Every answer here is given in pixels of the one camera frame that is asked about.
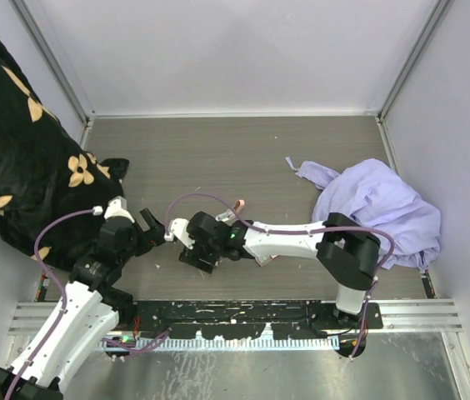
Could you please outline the pink stapler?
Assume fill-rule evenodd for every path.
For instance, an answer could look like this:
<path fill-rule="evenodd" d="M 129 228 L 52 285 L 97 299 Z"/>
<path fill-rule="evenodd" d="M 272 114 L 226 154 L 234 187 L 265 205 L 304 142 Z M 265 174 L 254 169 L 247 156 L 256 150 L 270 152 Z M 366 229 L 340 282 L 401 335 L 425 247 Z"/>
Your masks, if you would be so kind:
<path fill-rule="evenodd" d="M 225 212 L 218 214 L 215 219 L 224 223 L 235 220 L 237 215 L 243 210 L 244 206 L 245 202 L 242 199 L 239 199 Z"/>

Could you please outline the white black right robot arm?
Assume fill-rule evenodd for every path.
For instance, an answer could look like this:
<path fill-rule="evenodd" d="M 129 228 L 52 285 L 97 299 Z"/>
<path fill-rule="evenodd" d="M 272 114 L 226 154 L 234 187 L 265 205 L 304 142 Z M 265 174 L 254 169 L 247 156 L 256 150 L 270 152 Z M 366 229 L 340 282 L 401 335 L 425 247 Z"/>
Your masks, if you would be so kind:
<path fill-rule="evenodd" d="M 211 273 L 223 258 L 319 261 L 337 282 L 333 316 L 343 328 L 353 328 L 363 319 L 363 304 L 375 283 L 381 245 L 372 232 L 336 212 L 324 222 L 302 225 L 241 220 L 228 223 L 198 212 L 189 220 L 173 219 L 165 238 L 182 243 L 182 263 L 206 273 Z"/>

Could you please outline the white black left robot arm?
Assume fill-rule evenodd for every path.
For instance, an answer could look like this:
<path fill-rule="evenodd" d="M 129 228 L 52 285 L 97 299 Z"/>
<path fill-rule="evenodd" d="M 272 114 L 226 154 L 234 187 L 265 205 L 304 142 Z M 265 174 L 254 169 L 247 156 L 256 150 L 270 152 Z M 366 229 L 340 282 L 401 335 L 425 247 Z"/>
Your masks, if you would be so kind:
<path fill-rule="evenodd" d="M 165 227 L 144 208 L 143 231 L 115 199 L 92 214 L 104 222 L 88 252 L 74 264 L 62 296 L 10 367 L 0 367 L 0 399 L 61 399 L 90 353 L 114 328 L 135 320 L 131 294 L 114 288 L 125 264 L 163 244 Z"/>

